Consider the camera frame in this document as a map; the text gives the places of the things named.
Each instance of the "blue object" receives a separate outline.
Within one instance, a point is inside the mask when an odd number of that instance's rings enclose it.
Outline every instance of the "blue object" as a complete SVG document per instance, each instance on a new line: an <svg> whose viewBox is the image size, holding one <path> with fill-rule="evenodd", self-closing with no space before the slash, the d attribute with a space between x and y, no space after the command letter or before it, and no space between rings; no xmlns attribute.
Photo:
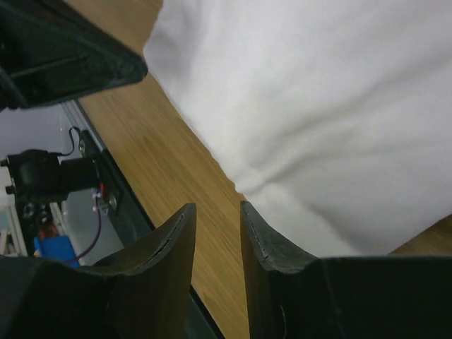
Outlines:
<svg viewBox="0 0 452 339"><path fill-rule="evenodd" d="M37 237L33 239L35 249L42 258L50 258L58 261L70 261L76 257L73 251L71 240L64 235L62 237L46 238L39 240ZM68 263L69 266L79 267L78 261Z"/></svg>

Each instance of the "white cloth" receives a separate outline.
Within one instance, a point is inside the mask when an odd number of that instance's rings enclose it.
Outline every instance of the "white cloth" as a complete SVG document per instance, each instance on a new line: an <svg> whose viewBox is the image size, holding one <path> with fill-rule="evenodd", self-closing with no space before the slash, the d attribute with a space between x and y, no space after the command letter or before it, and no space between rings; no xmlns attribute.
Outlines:
<svg viewBox="0 0 452 339"><path fill-rule="evenodd" d="M452 213L452 1L164 0L144 54L266 221L385 254Z"/></svg>

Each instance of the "wooden table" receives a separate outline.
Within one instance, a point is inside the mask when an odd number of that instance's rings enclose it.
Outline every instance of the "wooden table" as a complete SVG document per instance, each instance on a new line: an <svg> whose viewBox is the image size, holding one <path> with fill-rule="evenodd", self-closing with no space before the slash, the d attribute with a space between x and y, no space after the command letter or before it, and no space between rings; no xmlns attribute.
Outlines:
<svg viewBox="0 0 452 339"><path fill-rule="evenodd" d="M70 0L138 53L162 0ZM184 203L198 206L193 285L226 338L248 338L239 235L243 199L192 134L152 76L81 100L150 219L160 225ZM398 253L452 253L450 222Z"/></svg>

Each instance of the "purple cable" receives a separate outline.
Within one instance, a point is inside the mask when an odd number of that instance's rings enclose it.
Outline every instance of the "purple cable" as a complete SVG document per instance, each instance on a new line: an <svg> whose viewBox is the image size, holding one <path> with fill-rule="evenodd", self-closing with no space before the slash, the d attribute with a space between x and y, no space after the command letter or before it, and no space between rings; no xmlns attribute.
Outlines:
<svg viewBox="0 0 452 339"><path fill-rule="evenodd" d="M97 241L99 240L100 230L102 229L102 218L100 216L99 200L98 200L97 196L94 198L94 204L95 204L96 211L97 211L97 233L96 233L96 236L95 236L93 242L85 251L83 251L82 253L80 253L79 255L77 255L75 258L73 258L71 260L64 261L64 263L75 263L76 261L80 260L85 255L87 255L88 253L91 252L91 250L94 248Z"/></svg>

